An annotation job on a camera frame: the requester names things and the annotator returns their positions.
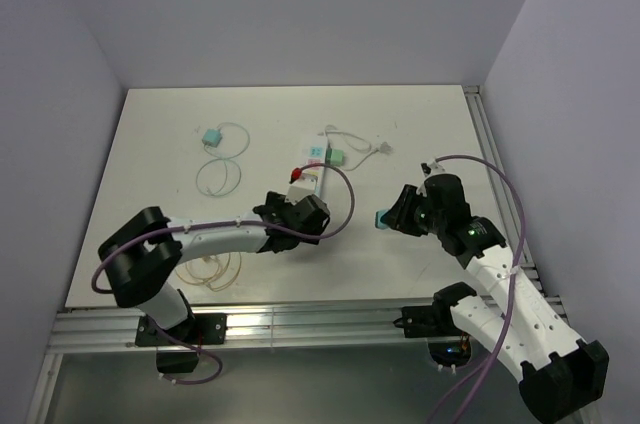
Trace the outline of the light blue charger plug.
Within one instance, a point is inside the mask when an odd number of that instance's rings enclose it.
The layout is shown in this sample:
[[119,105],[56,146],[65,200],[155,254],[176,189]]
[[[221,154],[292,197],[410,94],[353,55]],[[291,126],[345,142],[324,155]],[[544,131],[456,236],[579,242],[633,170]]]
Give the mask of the light blue charger plug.
[[221,131],[217,128],[207,129],[201,138],[201,142],[205,147],[213,147],[213,148],[216,148],[220,144],[221,140],[222,140],[222,134],[221,134]]

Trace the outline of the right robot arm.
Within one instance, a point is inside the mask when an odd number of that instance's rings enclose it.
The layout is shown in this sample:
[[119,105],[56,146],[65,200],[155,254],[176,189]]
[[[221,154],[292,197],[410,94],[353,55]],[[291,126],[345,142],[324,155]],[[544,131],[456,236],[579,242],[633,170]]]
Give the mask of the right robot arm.
[[429,305],[402,308],[394,324],[405,337],[466,333],[497,351],[541,423],[557,423],[602,396],[608,353],[573,330],[514,266],[505,238],[488,218],[473,215],[457,176],[435,174],[421,187],[405,185],[380,221],[406,235],[435,235],[498,306],[490,309],[470,285],[454,283]]

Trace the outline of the green usb charger plug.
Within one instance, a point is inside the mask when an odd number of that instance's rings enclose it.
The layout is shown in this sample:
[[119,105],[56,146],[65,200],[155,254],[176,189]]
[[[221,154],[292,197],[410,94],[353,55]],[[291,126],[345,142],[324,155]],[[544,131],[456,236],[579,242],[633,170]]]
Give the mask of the green usb charger plug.
[[329,148],[326,154],[326,162],[332,166],[342,166],[344,163],[344,152],[340,149]]

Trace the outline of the white multicolour power strip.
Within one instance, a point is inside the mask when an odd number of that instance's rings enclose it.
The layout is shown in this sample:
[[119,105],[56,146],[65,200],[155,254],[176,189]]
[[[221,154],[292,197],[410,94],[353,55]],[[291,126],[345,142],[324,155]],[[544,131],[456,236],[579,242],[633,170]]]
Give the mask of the white multicolour power strip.
[[304,133],[299,139],[298,149],[294,154],[295,167],[314,164],[314,167],[304,170],[303,174],[313,182],[313,191],[318,197],[323,194],[326,171],[323,166],[318,166],[318,163],[328,162],[328,152],[329,141],[326,135]]

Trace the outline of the teal usb charger plug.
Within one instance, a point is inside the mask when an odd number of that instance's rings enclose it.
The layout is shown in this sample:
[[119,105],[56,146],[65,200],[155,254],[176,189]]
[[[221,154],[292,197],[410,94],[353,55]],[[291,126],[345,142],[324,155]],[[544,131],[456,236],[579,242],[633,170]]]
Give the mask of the teal usb charger plug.
[[380,209],[375,213],[374,226],[376,229],[385,230],[389,228],[389,226],[383,220],[387,212],[388,212],[387,209]]

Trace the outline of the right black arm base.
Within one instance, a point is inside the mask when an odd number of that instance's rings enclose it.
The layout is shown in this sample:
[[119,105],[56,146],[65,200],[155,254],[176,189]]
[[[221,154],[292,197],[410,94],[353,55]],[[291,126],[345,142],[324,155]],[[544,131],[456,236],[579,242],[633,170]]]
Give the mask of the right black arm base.
[[445,304],[434,299],[429,305],[404,306],[393,326],[401,329],[406,339],[425,339],[435,364],[453,369],[469,364],[473,350],[471,336],[454,325]]

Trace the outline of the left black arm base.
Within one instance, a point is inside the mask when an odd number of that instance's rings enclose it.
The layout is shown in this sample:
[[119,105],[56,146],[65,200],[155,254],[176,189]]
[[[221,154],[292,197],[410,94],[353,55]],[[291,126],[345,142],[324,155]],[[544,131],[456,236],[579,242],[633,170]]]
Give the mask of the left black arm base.
[[[216,379],[223,370],[222,360],[206,349],[208,345],[225,342],[227,315],[205,313],[190,315],[186,321],[171,329],[162,329],[149,316],[139,319],[134,345],[139,348],[156,349],[156,369],[160,377],[176,385],[198,385]],[[206,378],[188,380],[202,359],[217,366]]]

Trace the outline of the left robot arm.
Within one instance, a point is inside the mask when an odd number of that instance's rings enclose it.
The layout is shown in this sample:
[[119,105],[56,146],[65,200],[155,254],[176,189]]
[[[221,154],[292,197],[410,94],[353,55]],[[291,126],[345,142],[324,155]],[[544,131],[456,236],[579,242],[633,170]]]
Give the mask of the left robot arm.
[[151,206],[104,241],[98,256],[117,305],[142,311],[170,342],[183,343],[193,335],[195,319],[184,295],[168,282],[178,265],[212,255],[316,245],[329,222],[328,207],[314,194],[293,204],[268,192],[252,210],[210,223],[171,219]]

